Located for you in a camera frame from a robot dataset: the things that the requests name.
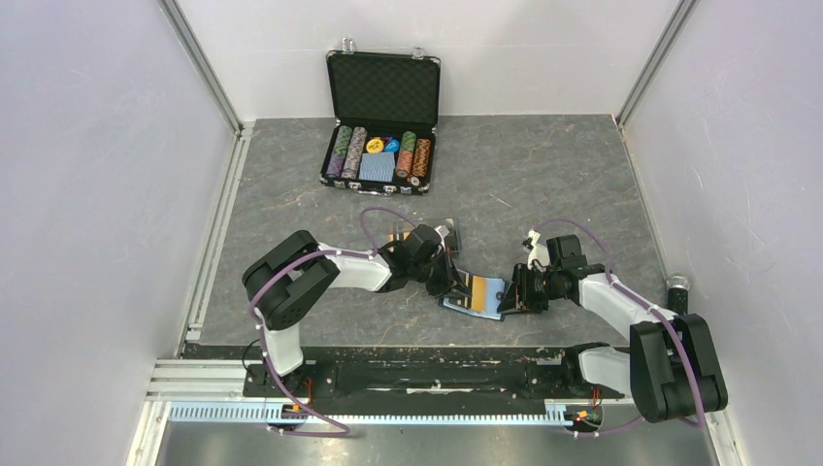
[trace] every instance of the black cable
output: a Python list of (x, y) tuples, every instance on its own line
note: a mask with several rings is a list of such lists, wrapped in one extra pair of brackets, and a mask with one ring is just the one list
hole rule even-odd
[(258, 338), (257, 340), (254, 340), (253, 342), (249, 343), (246, 349), (243, 351), (243, 356), (240, 358), (240, 362), (243, 363), (243, 368), (246, 369), (246, 374), (249, 376), (253, 376), (253, 374), (248, 369), (248, 366), (246, 366), (246, 356), (248, 356), (248, 351), (251, 350), (251, 347), (253, 347), (254, 344), (259, 341), (260, 339)]

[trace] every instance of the white panel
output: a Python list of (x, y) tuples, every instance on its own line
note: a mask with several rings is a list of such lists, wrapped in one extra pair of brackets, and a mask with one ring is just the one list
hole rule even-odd
[(441, 114), (616, 113), (676, 1), (181, 0), (244, 119), (332, 115), (325, 52), (444, 61)]
[(819, 462), (821, 23), (815, 0), (700, 2), (627, 128), (753, 465)]
[(0, 4), (0, 464), (123, 464), (232, 135), (153, 1)]

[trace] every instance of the floor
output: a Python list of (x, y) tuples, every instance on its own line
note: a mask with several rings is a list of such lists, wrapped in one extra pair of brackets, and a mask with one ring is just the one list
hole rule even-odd
[[(525, 259), (529, 228), (549, 216), (589, 223), (609, 243), (617, 275), (661, 302), (664, 278), (637, 183), (610, 116), (442, 117), (431, 192), (423, 197), (360, 195), (321, 185), (317, 175), (334, 121), (256, 123), (201, 337), (204, 345), (245, 345), (256, 338), (246, 316), (241, 275), (298, 229), (318, 241), (364, 250), (361, 209), (390, 206), (421, 218), (459, 218), (458, 267), (510, 279)], [(373, 213), (385, 230), (394, 221)], [(549, 227), (544, 237), (572, 233)], [(582, 238), (590, 262), (604, 262)], [(503, 322), (440, 308), (419, 283), (390, 294), (330, 290), (301, 322), (304, 346), (534, 346), (626, 342), (603, 320), (569, 301), (548, 312)]]
[[(609, 406), (606, 423), (620, 425), (636, 415), (633, 407)], [(311, 440), (278, 437), (254, 424), (172, 422), (157, 464), (718, 464), (706, 434), (677, 421), (644, 423), (613, 436), (577, 441), (553, 427), (357, 425), (353, 429), (354, 438)]]

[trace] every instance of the poker chip case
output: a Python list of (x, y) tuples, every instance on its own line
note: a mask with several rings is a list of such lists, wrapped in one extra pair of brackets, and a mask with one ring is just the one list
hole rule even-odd
[[(326, 54), (326, 64), (337, 124), (320, 168), (320, 182), (366, 194), (427, 193), (431, 187), (437, 141), (435, 133), (440, 103), (440, 59), (425, 55), (331, 50)], [(380, 137), (384, 140), (392, 138), (400, 143), (404, 135), (408, 137), (406, 133), (409, 132), (416, 136), (418, 148), (421, 140), (428, 140), (430, 144), (424, 145), (428, 159), (420, 157), (415, 160), (418, 162), (415, 168), (421, 171), (422, 166), (425, 166), (425, 174), (404, 178), (398, 176), (392, 166), (390, 182), (361, 179), (365, 175), (359, 170), (360, 160), (357, 160), (355, 167), (353, 164), (348, 165), (348, 158), (344, 175), (335, 174), (336, 169), (342, 165), (342, 142), (338, 141), (338, 133), (342, 128), (344, 134), (341, 139), (348, 136), (352, 129), (356, 135), (358, 128), (365, 128), (366, 142)], [(373, 155), (362, 152), (366, 150), (362, 149), (360, 157)], [(400, 154), (401, 150), (394, 152), (395, 165)], [(381, 160), (385, 161), (385, 152), (381, 155), (384, 155)]]

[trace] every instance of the robotic arm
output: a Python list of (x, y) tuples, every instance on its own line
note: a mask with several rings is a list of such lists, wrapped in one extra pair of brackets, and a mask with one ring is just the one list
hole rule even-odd
[(562, 364), (570, 387), (587, 383), (607, 386), (634, 398), (649, 422), (692, 416), (697, 411), (684, 363), (691, 365), (705, 412), (723, 410), (728, 392), (706, 321), (653, 307), (677, 331), (688, 354), (682, 361), (664, 326), (639, 294), (607, 273), (603, 264), (588, 264), (575, 235), (561, 236), (541, 245), (531, 231), (523, 246), (528, 264), (514, 266), (512, 285), (498, 312), (540, 313), (548, 301), (570, 299), (616, 329), (629, 352), (606, 344), (567, 349)]
[(300, 320), (329, 288), (362, 288), (385, 293), (409, 282), (426, 283), (430, 295), (470, 296), (451, 260), (444, 238), (445, 227), (419, 225), (403, 241), (393, 241), (372, 251), (331, 248), (311, 233), (300, 230), (255, 262), (243, 274), (248, 299), (277, 272), (300, 257), (329, 251), (309, 260), (274, 284), (254, 310), (264, 322), (266, 347), (281, 376), (303, 364)]

